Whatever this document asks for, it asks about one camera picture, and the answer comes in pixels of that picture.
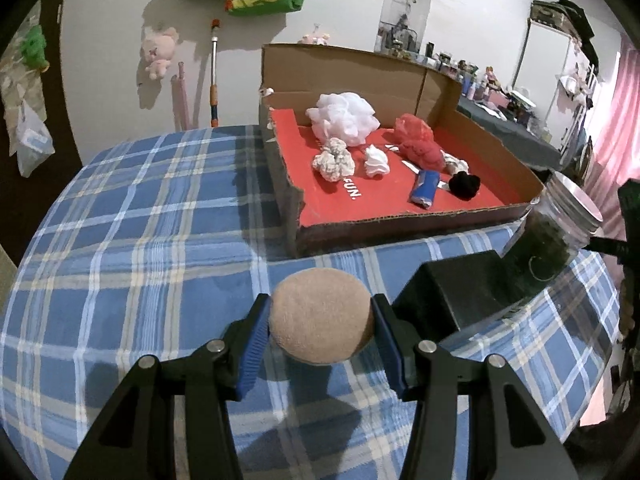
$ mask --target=pink curtain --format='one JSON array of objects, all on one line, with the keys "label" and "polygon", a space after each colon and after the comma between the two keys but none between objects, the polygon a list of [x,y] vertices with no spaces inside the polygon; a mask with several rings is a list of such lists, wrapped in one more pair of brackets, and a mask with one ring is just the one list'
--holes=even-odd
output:
[{"label": "pink curtain", "polygon": [[[640,178],[640,52],[623,36],[609,119],[593,147],[584,183],[585,191],[600,208],[606,237],[625,239],[618,188],[629,178]],[[605,261],[619,287],[622,268],[615,258]]]}]

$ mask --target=table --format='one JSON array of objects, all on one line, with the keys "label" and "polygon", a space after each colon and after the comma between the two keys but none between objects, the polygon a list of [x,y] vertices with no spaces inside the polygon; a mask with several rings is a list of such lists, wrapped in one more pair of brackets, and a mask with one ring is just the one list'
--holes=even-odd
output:
[{"label": "table", "polygon": [[[60,480],[141,355],[190,354],[297,270],[343,269],[393,300],[421,262],[499,249],[513,229],[290,260],[257,127],[120,144],[69,184],[19,267],[0,336],[2,423],[37,478]],[[602,374],[617,316],[601,257],[582,252],[521,315],[454,353],[504,355],[564,439]],[[466,408],[461,397],[460,479]],[[333,367],[299,364],[268,348],[255,388],[229,403],[248,480],[395,479],[414,409],[389,390],[374,345]],[[178,452],[178,470],[184,461]]]},{"label": "table", "polygon": [[563,169],[562,154],[551,144],[529,133],[521,124],[493,117],[464,96],[458,101],[458,111],[498,137],[505,148],[530,168],[539,171]]}]

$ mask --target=green plush toy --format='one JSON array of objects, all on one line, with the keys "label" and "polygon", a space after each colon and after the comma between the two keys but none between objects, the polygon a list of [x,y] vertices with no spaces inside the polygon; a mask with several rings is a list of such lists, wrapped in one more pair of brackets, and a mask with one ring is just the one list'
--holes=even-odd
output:
[{"label": "green plush toy", "polygon": [[49,68],[49,61],[44,56],[46,46],[47,40],[42,33],[42,27],[39,25],[31,27],[20,46],[22,62],[32,70],[46,72]]}]

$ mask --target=brown fabric pad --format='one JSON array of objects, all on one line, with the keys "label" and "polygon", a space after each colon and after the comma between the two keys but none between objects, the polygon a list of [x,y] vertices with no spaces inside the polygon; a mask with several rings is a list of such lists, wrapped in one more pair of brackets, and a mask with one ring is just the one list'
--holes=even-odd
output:
[{"label": "brown fabric pad", "polygon": [[271,336],[299,361],[344,361],[373,336],[371,294],[342,270],[301,270],[280,282],[272,299]]}]

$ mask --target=metal bolt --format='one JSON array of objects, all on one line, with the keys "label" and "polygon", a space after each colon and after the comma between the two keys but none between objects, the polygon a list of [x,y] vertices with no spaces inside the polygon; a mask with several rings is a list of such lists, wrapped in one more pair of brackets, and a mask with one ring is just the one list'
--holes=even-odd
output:
[{"label": "metal bolt", "polygon": [[207,350],[212,354],[218,354],[225,349],[225,342],[222,339],[212,339],[207,343]]},{"label": "metal bolt", "polygon": [[501,355],[491,354],[489,356],[489,364],[496,368],[502,368],[505,364],[507,364],[507,361],[505,361],[504,357],[502,357]]},{"label": "metal bolt", "polygon": [[433,341],[425,339],[424,341],[420,341],[418,343],[418,348],[425,354],[433,354],[438,349],[438,346]]},{"label": "metal bolt", "polygon": [[156,364],[156,358],[152,355],[142,356],[138,360],[138,366],[140,368],[151,368],[154,364]]}]

